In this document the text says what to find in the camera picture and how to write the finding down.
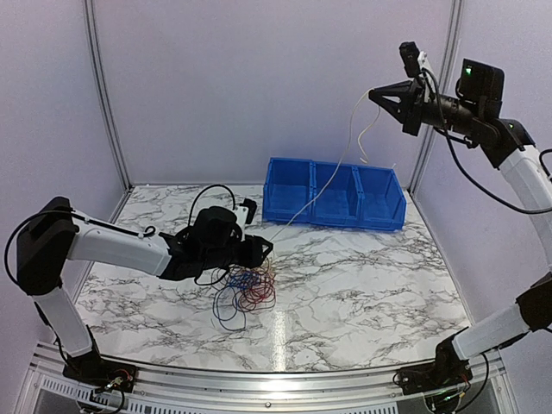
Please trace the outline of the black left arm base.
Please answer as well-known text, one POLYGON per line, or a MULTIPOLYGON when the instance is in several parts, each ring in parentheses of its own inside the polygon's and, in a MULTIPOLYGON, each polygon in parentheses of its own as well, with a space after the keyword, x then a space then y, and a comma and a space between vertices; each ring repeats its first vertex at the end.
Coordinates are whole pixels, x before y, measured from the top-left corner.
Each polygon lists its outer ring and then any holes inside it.
POLYGON ((87 330, 91 338, 91 351, 76 357, 68 353, 62 354, 65 362, 63 375, 68 379, 95 386, 97 392, 132 392, 137 366, 103 358, 91 330, 87 330))

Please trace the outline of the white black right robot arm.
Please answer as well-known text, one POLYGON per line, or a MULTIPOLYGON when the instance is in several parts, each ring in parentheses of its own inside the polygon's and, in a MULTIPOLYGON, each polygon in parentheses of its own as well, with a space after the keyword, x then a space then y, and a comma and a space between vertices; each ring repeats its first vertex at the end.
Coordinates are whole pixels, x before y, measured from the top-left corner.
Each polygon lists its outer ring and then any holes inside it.
MULTIPOLYGON (((429 68, 415 64, 406 71, 406 81, 377 87, 368 93, 369 99, 394 117, 408 135, 417 135, 423 125, 441 134, 458 172, 498 207, 511 216, 523 217, 549 259, 551 177, 526 127, 501 113, 504 71, 465 59, 453 95, 441 89, 429 68), (463 145, 484 154, 511 189, 514 201, 486 188, 467 171, 454 148, 453 135, 458 135, 463 145)), ((461 361, 550 328, 551 276, 545 274, 512 304, 440 344, 439 358, 429 364, 427 378, 435 386, 445 386, 460 373, 461 361)))

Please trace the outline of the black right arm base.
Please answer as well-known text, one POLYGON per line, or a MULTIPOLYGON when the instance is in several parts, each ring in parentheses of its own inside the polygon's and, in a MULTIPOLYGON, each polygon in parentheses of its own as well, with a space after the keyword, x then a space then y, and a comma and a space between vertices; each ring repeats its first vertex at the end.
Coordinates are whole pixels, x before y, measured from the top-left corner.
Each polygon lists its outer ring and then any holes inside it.
POLYGON ((459 384, 466 385, 473 378, 468 360, 462 360, 454 350, 451 340, 436 346, 435 359, 401 367, 393 375, 392 382, 404 395, 431 392, 459 384))

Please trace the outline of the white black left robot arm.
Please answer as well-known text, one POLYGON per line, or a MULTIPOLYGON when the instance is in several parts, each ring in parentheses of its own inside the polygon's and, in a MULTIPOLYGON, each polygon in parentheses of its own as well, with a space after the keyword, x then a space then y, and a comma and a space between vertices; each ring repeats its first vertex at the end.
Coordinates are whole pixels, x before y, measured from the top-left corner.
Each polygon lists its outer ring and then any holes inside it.
POLYGON ((6 241, 3 264, 9 278, 38 308, 74 367, 92 384, 109 376, 62 281, 69 260, 133 269, 161 280, 197 280, 212 269, 260 267, 273 244, 245 228, 256 204, 244 200, 233 209, 211 206, 175 235, 155 229, 124 229, 75 210, 65 197, 53 198, 24 219, 6 241))

